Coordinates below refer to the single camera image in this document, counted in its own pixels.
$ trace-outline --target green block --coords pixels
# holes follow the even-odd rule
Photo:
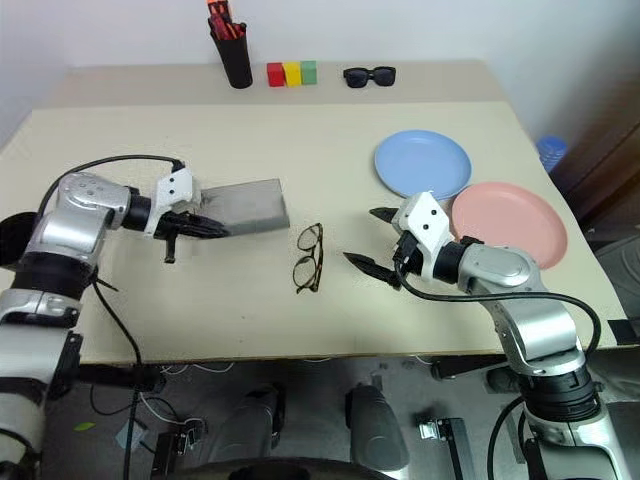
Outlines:
[[[303,85],[315,85],[318,83],[318,72],[316,70],[315,60],[300,62],[300,70],[302,71]]]

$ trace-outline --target yellow block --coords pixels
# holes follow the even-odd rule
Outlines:
[[[300,62],[283,62],[284,76],[287,79],[287,87],[298,87],[302,85],[302,72]]]

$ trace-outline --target blue plate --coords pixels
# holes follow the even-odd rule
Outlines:
[[[427,130],[387,137],[376,149],[375,164],[384,184],[403,197],[430,191],[444,200],[460,193],[471,178],[471,160],[462,147]]]

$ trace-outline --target eyeglasses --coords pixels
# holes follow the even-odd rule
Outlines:
[[[376,67],[373,70],[362,67],[347,68],[342,72],[342,76],[351,88],[362,88],[369,79],[373,79],[381,87],[390,87],[396,81],[396,69],[394,67]]]
[[[318,260],[316,260],[316,247],[318,248]],[[298,237],[298,248],[306,252],[306,255],[298,260],[293,267],[293,283],[298,287],[296,293],[300,293],[305,288],[317,292],[320,286],[324,256],[321,223],[311,225],[302,231]]]

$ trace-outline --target pink plate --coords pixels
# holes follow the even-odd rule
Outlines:
[[[567,231],[555,210],[538,195],[510,183],[487,182],[464,190],[453,203],[458,238],[517,247],[540,268],[556,265],[567,251]]]

